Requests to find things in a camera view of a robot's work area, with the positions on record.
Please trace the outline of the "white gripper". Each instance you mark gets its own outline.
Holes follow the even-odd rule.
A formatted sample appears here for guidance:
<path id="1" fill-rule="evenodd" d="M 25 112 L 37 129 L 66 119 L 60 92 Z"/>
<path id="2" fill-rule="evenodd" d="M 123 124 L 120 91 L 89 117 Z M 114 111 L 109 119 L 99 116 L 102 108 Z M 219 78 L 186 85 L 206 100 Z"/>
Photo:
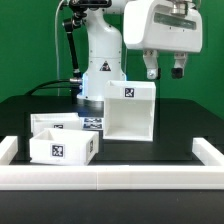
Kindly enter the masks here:
<path id="1" fill-rule="evenodd" d="M 173 6 L 168 0 L 136 0 L 124 9 L 124 42 L 128 49 L 145 50 L 143 60 L 151 80 L 160 78 L 158 51 L 178 52 L 171 75 L 181 79 L 188 59 L 183 52 L 198 53 L 202 48 L 200 13 L 189 9 L 186 16 L 173 15 Z"/>

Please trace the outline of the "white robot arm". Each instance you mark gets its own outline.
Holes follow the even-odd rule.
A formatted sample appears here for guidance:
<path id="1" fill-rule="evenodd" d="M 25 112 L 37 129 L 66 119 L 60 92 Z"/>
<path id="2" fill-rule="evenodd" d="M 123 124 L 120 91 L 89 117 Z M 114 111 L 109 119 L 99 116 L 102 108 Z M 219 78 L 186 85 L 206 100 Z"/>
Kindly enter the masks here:
<path id="1" fill-rule="evenodd" d="M 123 81 L 122 48 L 141 50 L 151 80 L 160 77 L 161 51 L 174 54 L 171 74 L 184 76 L 187 56 L 202 48 L 202 17 L 192 0 L 68 0 L 72 26 L 84 25 L 89 43 L 89 65 L 83 74 L 80 99 L 104 100 L 109 80 Z"/>

